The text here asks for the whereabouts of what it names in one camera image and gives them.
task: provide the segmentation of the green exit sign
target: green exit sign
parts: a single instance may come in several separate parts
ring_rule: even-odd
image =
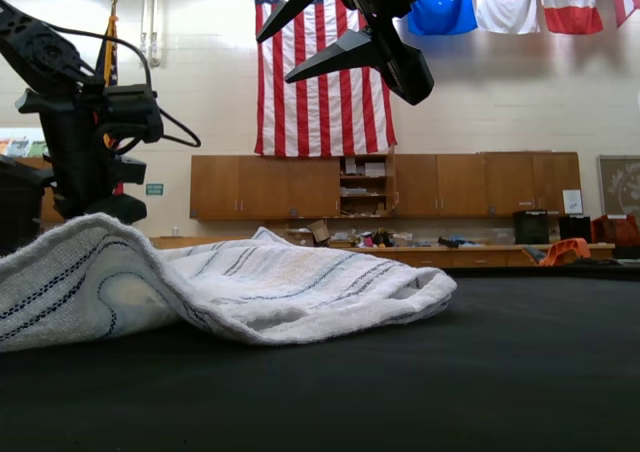
[[[164,195],[164,184],[147,184],[147,195]]]

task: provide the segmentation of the orange object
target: orange object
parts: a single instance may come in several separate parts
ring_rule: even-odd
[[[640,245],[640,232],[638,232],[636,218],[632,215],[620,217],[603,215],[591,222],[591,230],[594,243]]]
[[[540,267],[554,267],[564,265],[564,256],[568,252],[575,252],[579,259],[590,259],[591,250],[584,239],[567,239],[554,244],[545,253],[541,250],[526,247],[523,252],[530,256]]]

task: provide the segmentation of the crumpled towel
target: crumpled towel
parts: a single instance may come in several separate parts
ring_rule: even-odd
[[[250,240],[156,250],[104,214],[0,260],[0,351],[121,337],[177,320],[247,344],[322,341],[447,306],[444,272],[366,254]]]

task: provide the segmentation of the white wall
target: white wall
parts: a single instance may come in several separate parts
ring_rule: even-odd
[[[108,0],[9,0],[62,25],[103,31]],[[203,139],[197,154],[251,154],[256,133],[257,56],[253,0],[162,0],[163,64],[154,70],[160,104]],[[605,31],[591,37],[546,32],[501,36],[475,31],[458,37],[407,40],[427,56],[437,85],[418,107],[394,101],[399,152],[447,153],[555,149],[580,153],[586,212],[600,214],[598,154],[640,154],[640,14],[617,30],[612,0],[598,0]],[[138,43],[141,0],[120,9],[120,35]],[[99,43],[82,46],[95,61]],[[121,54],[121,83],[142,80],[141,70]],[[0,63],[0,126],[33,126],[12,104],[24,85]],[[168,132],[179,133],[172,126]],[[188,218],[190,157],[171,143],[143,146],[133,154],[149,164],[148,182],[165,183],[164,197],[149,206],[140,228],[167,235],[242,235],[257,224],[199,224]],[[450,222],[415,223],[438,233]],[[480,226],[473,224],[474,231]]]

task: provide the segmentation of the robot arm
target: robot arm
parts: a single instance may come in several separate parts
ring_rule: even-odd
[[[120,182],[142,184],[146,166],[104,143],[157,142],[163,125],[148,85],[105,87],[74,45],[51,26],[0,0],[0,53],[31,87],[17,102],[37,113],[52,165],[48,183],[64,218],[106,212],[125,223],[146,217],[141,201],[113,196]]]
[[[293,20],[314,0],[281,0],[258,33],[258,41],[267,40]],[[287,82],[355,67],[373,67],[389,88],[412,105],[426,99],[434,87],[433,77],[420,50],[403,44],[393,19],[404,17],[416,0],[342,0],[358,9],[368,26],[349,31],[337,42],[296,67]]]

